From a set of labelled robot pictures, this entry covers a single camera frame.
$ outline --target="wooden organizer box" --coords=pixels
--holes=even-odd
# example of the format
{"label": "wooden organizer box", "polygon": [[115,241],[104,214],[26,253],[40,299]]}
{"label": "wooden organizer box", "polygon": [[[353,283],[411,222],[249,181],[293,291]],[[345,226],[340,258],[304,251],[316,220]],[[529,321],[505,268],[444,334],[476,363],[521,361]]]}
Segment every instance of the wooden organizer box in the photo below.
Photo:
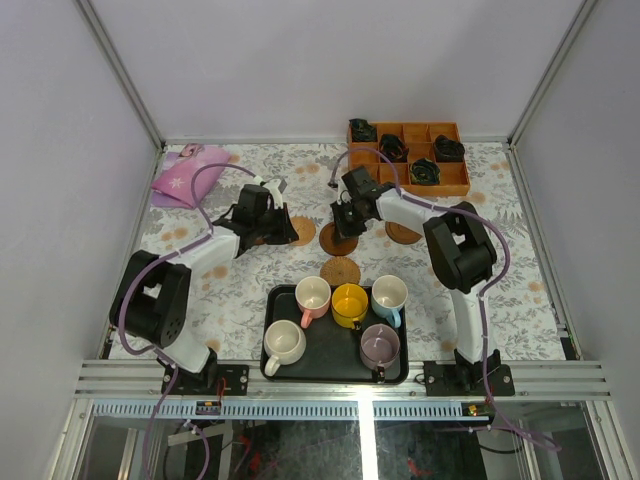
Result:
{"label": "wooden organizer box", "polygon": [[[467,171],[467,162],[436,162],[433,142],[439,135],[460,141],[458,126],[455,123],[371,123],[378,130],[378,142],[385,133],[397,135],[409,148],[407,162],[394,163],[398,170],[400,185],[406,191],[421,197],[462,197],[469,193],[471,182]],[[369,147],[375,150],[377,142],[354,142],[351,127],[347,134],[349,148]],[[411,183],[409,166],[420,158],[428,158],[440,167],[439,185],[415,185]],[[349,170],[364,166],[379,183],[394,181],[392,166],[373,152],[360,151],[349,154]]]}

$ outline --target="purple mug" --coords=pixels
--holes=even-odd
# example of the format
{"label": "purple mug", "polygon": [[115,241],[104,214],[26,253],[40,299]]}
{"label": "purple mug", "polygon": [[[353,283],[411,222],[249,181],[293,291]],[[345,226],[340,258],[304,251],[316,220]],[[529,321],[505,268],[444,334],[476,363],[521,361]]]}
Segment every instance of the purple mug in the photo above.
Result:
{"label": "purple mug", "polygon": [[360,338],[360,359],[379,383],[384,382],[385,369],[393,365],[400,353],[400,337],[393,328],[378,323],[367,328]]}

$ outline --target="round wooden coaster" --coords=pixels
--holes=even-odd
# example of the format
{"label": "round wooden coaster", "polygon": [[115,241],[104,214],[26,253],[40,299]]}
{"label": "round wooden coaster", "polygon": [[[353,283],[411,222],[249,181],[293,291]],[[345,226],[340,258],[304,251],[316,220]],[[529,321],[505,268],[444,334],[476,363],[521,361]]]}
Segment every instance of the round wooden coaster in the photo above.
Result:
{"label": "round wooden coaster", "polygon": [[409,230],[398,223],[386,222],[384,229],[391,240],[401,245],[411,245],[422,238],[422,235],[418,235],[413,230]]}
{"label": "round wooden coaster", "polygon": [[340,243],[335,243],[333,240],[335,229],[336,227],[333,222],[322,227],[322,230],[320,230],[320,246],[325,252],[334,257],[349,255],[358,246],[358,239],[348,238],[342,240]]}
{"label": "round wooden coaster", "polygon": [[316,226],[308,217],[292,217],[291,224],[300,237],[299,240],[291,243],[295,247],[306,245],[316,236]]}
{"label": "round wooden coaster", "polygon": [[360,283],[360,267],[347,257],[333,257],[325,262],[320,269],[320,277],[329,285],[342,285],[345,283]]}

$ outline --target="floral pattern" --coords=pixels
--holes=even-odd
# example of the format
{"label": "floral pattern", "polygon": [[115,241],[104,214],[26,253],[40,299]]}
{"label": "floral pattern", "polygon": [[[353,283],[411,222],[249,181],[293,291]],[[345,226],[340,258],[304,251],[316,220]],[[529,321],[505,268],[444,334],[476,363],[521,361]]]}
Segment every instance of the floral pattern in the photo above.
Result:
{"label": "floral pattern", "polygon": [[[179,151],[181,147],[170,147]],[[278,284],[296,283],[318,275],[330,256],[319,245],[320,229],[331,221],[330,203],[336,193],[327,186],[344,144],[321,145],[226,145],[238,163],[263,178],[283,177],[285,201],[291,216],[313,220],[317,232],[302,247],[259,246],[228,265],[220,265],[202,278],[192,279],[187,312],[188,325],[197,338],[214,348],[220,358],[259,359],[267,295]],[[527,230],[507,157],[499,143],[466,145],[471,191],[465,198],[480,215],[494,222],[506,236],[513,262],[507,277],[490,290],[490,312],[496,343],[505,359],[564,359],[556,322],[545,292],[537,258]],[[347,160],[340,172],[346,171]],[[223,214],[237,201],[245,183],[242,172],[228,169],[205,198],[212,217]],[[440,198],[453,205],[461,198]],[[141,248],[167,253],[188,243],[204,231],[197,211],[151,207]],[[503,254],[498,250],[498,264]],[[402,278],[410,298],[406,306],[409,358],[447,360],[456,346],[456,323],[449,293],[430,267],[424,240],[399,245],[388,238],[382,222],[371,222],[349,255],[360,267],[361,283],[371,285],[385,274]],[[144,343],[131,338],[136,347]],[[110,358],[127,358],[115,335]]]}

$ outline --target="pink mug handle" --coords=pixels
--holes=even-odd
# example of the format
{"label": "pink mug handle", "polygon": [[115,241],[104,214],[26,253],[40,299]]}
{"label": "pink mug handle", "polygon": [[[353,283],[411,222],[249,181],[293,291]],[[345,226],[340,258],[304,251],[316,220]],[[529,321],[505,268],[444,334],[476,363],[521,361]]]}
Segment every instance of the pink mug handle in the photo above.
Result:
{"label": "pink mug handle", "polygon": [[304,315],[302,315],[302,328],[309,328],[309,325],[311,325],[311,320],[313,320],[313,318],[311,318],[311,310],[305,308]]}

